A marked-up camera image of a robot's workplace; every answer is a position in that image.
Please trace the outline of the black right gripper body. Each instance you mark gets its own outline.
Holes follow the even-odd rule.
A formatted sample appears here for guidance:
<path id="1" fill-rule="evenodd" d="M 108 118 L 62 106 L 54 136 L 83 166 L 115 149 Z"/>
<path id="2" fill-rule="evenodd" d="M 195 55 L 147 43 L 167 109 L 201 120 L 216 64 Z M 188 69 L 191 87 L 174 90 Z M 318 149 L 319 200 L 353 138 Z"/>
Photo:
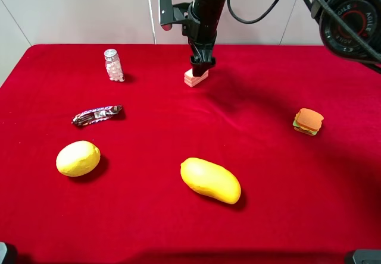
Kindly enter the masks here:
<path id="1" fill-rule="evenodd" d="M 219 3 L 208 2 L 193 6 L 183 3 L 182 35 L 188 39 L 193 56 L 212 56 L 217 37 Z"/>

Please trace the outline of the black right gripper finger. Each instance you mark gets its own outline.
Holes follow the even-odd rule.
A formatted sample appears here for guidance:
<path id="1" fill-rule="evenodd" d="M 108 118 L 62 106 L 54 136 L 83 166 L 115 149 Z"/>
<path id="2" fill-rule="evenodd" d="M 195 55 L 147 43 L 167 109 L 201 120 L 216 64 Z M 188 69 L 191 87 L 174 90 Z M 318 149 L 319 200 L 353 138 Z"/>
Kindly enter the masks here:
<path id="1" fill-rule="evenodd" d="M 192 66 L 192 75 L 194 77 L 201 77 L 208 70 L 208 62 L 205 62 L 197 55 L 191 56 L 190 63 Z"/>
<path id="2" fill-rule="evenodd" d="M 205 60 L 205 65 L 207 68 L 213 68 L 216 65 L 216 59 L 213 56 L 208 57 Z"/>

